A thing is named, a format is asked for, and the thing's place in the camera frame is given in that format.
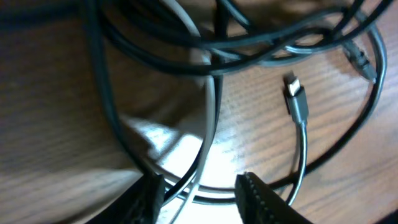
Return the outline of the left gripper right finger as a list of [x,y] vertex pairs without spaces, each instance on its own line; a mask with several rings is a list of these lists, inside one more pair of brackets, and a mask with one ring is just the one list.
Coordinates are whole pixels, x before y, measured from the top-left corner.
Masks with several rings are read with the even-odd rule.
[[234,194],[244,224],[312,224],[252,172],[236,176]]

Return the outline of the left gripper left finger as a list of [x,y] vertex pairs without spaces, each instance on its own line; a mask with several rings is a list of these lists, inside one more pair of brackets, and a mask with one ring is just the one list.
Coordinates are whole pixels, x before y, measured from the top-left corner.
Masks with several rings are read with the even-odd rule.
[[155,224],[164,195],[163,175],[143,175],[88,224]]

